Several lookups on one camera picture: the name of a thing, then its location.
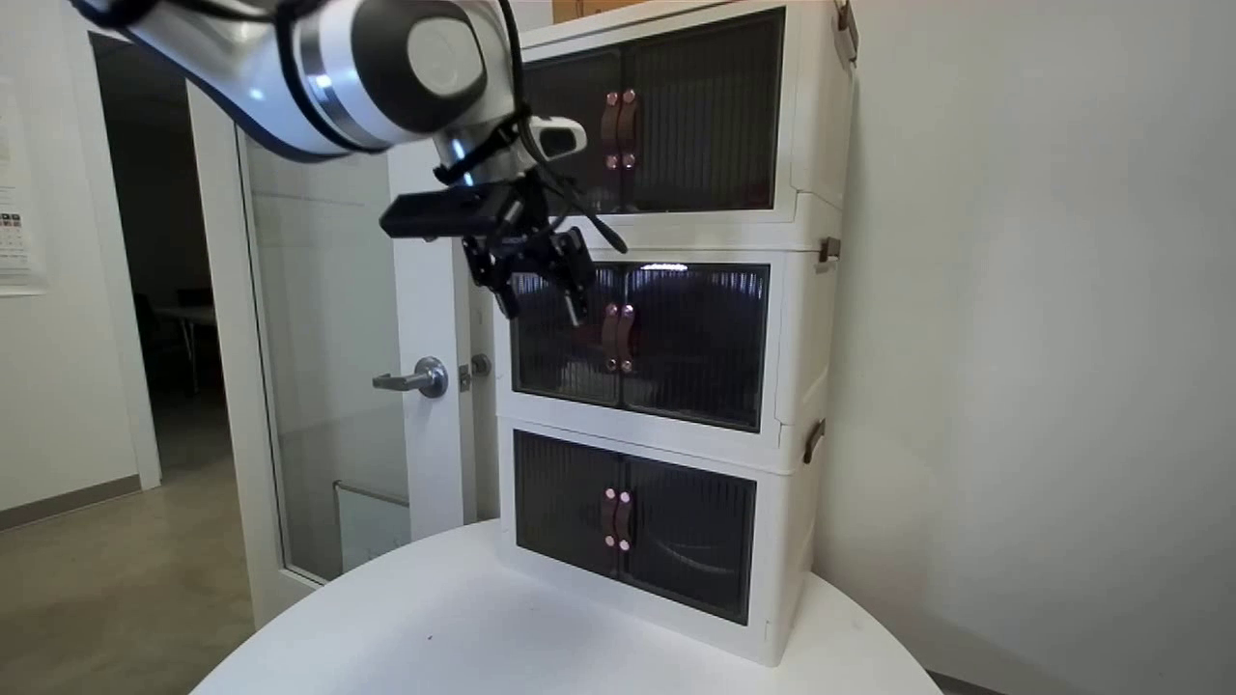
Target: floor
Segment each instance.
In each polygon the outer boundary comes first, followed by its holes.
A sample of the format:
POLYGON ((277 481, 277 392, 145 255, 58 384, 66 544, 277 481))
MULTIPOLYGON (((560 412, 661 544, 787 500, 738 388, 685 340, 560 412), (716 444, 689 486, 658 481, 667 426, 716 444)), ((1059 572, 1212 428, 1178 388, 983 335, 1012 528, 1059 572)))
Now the floor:
POLYGON ((0 693, 191 693, 251 635, 222 428, 214 407, 173 397, 165 486, 0 532, 0 693))

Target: stacked drawer unit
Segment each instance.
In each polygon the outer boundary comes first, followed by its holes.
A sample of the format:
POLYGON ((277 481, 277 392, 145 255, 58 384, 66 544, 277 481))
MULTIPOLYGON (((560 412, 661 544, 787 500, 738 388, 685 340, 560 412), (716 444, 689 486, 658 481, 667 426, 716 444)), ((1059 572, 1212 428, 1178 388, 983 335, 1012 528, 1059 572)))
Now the stacked drawer unit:
POLYGON ((854 78, 839 8, 654 0, 531 35, 531 101, 591 150, 591 322, 500 316, 508 562, 774 663, 810 562, 854 78))

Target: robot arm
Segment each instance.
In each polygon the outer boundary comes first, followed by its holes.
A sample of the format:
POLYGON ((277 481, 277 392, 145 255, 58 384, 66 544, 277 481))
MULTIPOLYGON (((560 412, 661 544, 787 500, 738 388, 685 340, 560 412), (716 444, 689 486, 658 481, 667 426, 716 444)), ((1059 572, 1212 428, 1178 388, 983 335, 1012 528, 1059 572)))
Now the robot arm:
POLYGON ((515 20, 504 0, 74 0, 96 29, 173 61, 263 148, 316 161, 432 141, 450 194, 401 197, 390 237, 464 237, 478 286, 508 312, 512 276, 539 269, 578 311, 591 260, 550 224, 550 169, 586 148, 573 121, 521 103, 515 20))

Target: door handle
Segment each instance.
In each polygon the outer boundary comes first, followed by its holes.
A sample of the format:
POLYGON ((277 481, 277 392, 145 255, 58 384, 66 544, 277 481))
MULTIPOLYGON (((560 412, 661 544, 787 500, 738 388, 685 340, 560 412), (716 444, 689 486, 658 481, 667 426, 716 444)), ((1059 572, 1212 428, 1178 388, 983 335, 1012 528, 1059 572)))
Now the door handle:
POLYGON ((394 394, 419 392, 423 397, 443 397, 450 388, 452 388, 452 372, 441 360, 423 360, 415 374, 374 378, 374 392, 394 392, 394 394))

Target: white round table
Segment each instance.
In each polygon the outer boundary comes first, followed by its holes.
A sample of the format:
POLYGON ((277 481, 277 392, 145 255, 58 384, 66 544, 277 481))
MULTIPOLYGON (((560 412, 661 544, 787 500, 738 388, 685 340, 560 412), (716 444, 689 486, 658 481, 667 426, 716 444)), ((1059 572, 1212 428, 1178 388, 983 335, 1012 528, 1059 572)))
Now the white round table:
POLYGON ((419 541, 321 589, 196 693, 356 695, 940 695, 823 581, 778 667, 624 618, 500 563, 493 524, 419 541))

